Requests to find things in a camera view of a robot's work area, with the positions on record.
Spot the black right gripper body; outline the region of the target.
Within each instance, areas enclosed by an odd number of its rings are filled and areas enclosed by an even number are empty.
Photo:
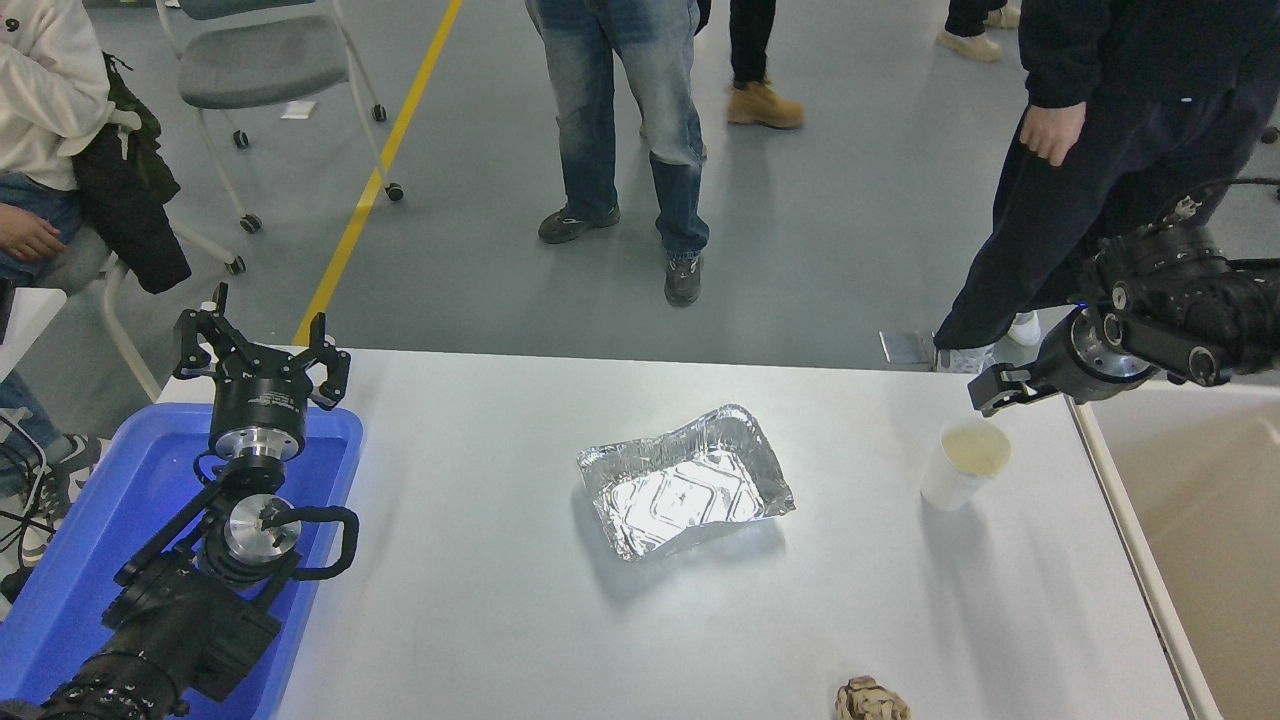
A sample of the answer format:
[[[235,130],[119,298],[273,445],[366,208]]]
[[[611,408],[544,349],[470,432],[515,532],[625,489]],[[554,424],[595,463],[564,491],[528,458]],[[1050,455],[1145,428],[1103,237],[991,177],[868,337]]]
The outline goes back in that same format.
[[[1080,389],[1080,368],[1071,334],[1047,334],[1039,345],[1028,380],[1028,402],[1053,395],[1084,404]]]

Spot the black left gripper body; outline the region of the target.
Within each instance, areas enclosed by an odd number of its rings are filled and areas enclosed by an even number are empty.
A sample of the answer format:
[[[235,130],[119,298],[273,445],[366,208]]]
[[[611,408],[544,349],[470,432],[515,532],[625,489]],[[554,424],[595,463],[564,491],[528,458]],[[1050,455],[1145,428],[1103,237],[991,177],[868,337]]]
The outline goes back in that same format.
[[[310,379],[282,378],[274,372],[253,374],[228,363],[218,366],[210,436],[266,428],[292,437],[305,436]]]

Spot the seated person's hand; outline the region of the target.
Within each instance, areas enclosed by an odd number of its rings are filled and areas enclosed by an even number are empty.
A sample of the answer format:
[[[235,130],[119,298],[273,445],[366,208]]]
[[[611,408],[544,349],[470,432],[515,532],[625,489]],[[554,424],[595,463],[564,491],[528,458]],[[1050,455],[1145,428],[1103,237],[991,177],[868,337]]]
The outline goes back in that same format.
[[[64,252],[60,231],[44,218],[1,204],[1,250],[20,263],[40,263]]]

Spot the standing person's hand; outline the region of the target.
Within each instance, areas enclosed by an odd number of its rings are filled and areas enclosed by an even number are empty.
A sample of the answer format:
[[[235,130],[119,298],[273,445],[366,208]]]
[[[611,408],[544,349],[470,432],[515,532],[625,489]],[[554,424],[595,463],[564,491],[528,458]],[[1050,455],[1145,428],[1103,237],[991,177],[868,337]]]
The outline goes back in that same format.
[[[1066,108],[1028,105],[1018,142],[1051,167],[1061,167],[1085,124],[1087,102]]]

